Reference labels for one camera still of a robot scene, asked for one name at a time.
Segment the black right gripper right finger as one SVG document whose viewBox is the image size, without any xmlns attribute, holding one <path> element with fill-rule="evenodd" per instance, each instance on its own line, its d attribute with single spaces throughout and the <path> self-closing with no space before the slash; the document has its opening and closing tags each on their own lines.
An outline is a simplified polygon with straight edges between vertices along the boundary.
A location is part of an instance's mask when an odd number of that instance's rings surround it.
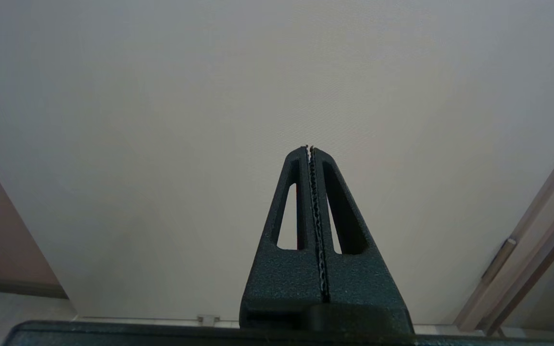
<svg viewBox="0 0 554 346">
<path fill-rule="evenodd" d="M 412 334 L 413 324 L 335 160 L 312 148 L 312 208 L 321 302 L 312 330 Z"/>
</svg>

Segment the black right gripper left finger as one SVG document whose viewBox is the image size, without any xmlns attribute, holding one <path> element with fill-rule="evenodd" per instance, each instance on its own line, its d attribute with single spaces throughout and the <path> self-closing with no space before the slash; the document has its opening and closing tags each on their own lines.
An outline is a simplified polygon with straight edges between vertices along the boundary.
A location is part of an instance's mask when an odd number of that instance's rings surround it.
<svg viewBox="0 0 554 346">
<path fill-rule="evenodd" d="M 290 187 L 295 186 L 297 246 L 278 239 Z M 306 311 L 325 298 L 306 147 L 285 158 L 248 281 L 240 301 L 241 328 L 300 328 Z"/>
</svg>

